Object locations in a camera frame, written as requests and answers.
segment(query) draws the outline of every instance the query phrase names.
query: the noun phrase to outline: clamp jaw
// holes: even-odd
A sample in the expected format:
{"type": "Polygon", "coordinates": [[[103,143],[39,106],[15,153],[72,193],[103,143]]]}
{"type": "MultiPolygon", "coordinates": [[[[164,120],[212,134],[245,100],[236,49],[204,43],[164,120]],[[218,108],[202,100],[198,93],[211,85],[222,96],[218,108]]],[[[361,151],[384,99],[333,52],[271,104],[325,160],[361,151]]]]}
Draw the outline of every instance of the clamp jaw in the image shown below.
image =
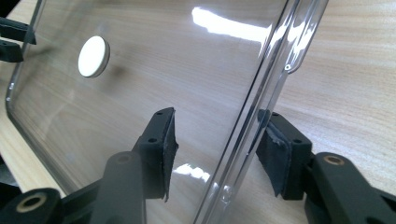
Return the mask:
{"type": "MultiPolygon", "coordinates": [[[[262,111],[259,119],[265,114],[262,111]]],[[[347,158],[313,154],[312,143],[273,113],[256,154],[276,196],[305,199],[310,224],[396,223],[396,197],[370,186],[347,158]]]]}
{"type": "MultiPolygon", "coordinates": [[[[35,34],[27,24],[0,17],[0,36],[35,45],[35,34]]],[[[0,61],[20,63],[23,61],[20,45],[0,39],[0,61]]]]}
{"type": "Polygon", "coordinates": [[[156,112],[131,151],[113,155],[102,179],[61,199],[56,189],[33,189],[0,202],[0,223],[146,223],[146,200],[169,197],[178,144],[175,109],[156,112]]]}

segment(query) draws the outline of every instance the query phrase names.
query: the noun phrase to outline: curved plastic edge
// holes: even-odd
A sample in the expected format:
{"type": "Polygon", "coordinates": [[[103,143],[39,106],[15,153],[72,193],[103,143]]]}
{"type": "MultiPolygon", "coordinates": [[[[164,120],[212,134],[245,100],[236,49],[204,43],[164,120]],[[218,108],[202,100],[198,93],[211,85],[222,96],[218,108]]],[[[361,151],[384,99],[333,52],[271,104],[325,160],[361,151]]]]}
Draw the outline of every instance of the curved plastic edge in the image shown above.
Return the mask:
{"type": "MultiPolygon", "coordinates": [[[[41,14],[44,9],[44,5],[46,5],[47,0],[37,0],[37,3],[35,5],[35,11],[33,13],[30,26],[29,26],[29,31],[28,32],[35,32],[35,29],[40,21],[41,14]]],[[[23,41],[22,45],[22,55],[25,58],[25,54],[27,50],[31,47],[30,44],[27,44],[27,40],[25,39],[23,41]]],[[[18,120],[17,116],[14,114],[14,102],[18,98],[18,95],[16,93],[17,88],[23,88],[23,86],[17,86],[18,79],[20,77],[20,72],[21,69],[23,68],[23,62],[17,63],[14,69],[14,72],[12,74],[11,80],[8,83],[8,88],[7,88],[7,93],[6,93],[6,111],[8,118],[11,120],[11,122],[14,124],[15,128],[18,130],[18,132],[21,134],[23,139],[26,141],[27,145],[30,148],[40,148],[40,144],[31,136],[31,134],[26,131],[26,129],[23,127],[23,124],[18,120]]],[[[37,155],[38,159],[41,161],[44,161],[46,156],[41,153],[40,150],[33,150],[33,152],[37,155]]],[[[49,171],[52,177],[55,176],[60,176],[59,174],[62,172],[60,170],[56,169],[56,164],[55,163],[46,163],[42,162],[43,165],[46,167],[46,169],[49,171]]],[[[76,188],[76,186],[71,185],[70,182],[63,180],[61,178],[54,178],[59,187],[65,192],[65,193],[70,193],[73,192],[73,189],[76,188]]]]}
{"type": "Polygon", "coordinates": [[[303,63],[305,54],[312,42],[328,0],[302,1],[297,8],[296,18],[288,34],[289,58],[285,70],[294,73],[303,63]]]}
{"type": "Polygon", "coordinates": [[[327,0],[288,1],[193,223],[221,223],[242,185],[287,76],[303,61],[327,0]],[[266,111],[257,121],[259,110],[266,111]]]}

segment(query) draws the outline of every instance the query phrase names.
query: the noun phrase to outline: white round sticker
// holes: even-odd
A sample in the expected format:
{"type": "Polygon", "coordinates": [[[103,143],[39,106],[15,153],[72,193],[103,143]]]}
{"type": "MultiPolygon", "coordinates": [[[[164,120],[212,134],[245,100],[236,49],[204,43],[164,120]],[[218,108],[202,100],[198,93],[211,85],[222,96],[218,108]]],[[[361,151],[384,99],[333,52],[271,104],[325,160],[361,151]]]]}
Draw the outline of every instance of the white round sticker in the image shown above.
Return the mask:
{"type": "Polygon", "coordinates": [[[84,77],[97,77],[106,68],[110,58],[110,46],[100,36],[91,37],[81,49],[78,57],[78,71],[84,77]]]}

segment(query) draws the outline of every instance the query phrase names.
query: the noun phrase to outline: screw hole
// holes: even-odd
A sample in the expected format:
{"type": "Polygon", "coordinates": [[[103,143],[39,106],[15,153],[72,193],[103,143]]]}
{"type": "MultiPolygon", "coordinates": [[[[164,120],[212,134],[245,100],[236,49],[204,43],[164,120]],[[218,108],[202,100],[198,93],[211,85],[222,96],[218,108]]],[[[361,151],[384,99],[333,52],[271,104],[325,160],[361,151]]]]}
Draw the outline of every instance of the screw hole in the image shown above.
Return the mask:
{"type": "Polygon", "coordinates": [[[26,213],[33,211],[44,204],[47,200],[47,195],[43,192],[38,192],[34,195],[26,197],[17,205],[17,212],[26,213]]]}
{"type": "Polygon", "coordinates": [[[29,199],[28,201],[24,202],[23,206],[32,206],[38,202],[40,202],[40,198],[32,198],[32,199],[29,199]]]}
{"type": "Polygon", "coordinates": [[[333,165],[344,165],[344,161],[335,156],[325,156],[324,160],[333,165]]]}

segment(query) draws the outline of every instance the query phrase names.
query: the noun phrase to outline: wooden table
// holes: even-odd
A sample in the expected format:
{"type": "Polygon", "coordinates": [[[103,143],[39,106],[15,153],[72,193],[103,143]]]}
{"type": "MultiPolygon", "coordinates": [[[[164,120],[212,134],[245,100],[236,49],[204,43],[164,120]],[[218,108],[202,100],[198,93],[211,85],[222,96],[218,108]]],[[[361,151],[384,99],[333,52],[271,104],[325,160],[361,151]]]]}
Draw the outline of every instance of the wooden table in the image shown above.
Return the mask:
{"type": "MultiPolygon", "coordinates": [[[[10,18],[30,20],[35,0],[10,18]]],[[[304,59],[276,105],[314,143],[314,151],[350,158],[368,181],[396,194],[396,4],[331,0],[304,59]]],[[[5,99],[14,65],[0,63],[5,99]]],[[[0,104],[0,152],[23,191],[59,187],[0,104]]],[[[275,198],[255,160],[232,207],[234,223],[305,223],[303,202],[275,198]]]]}

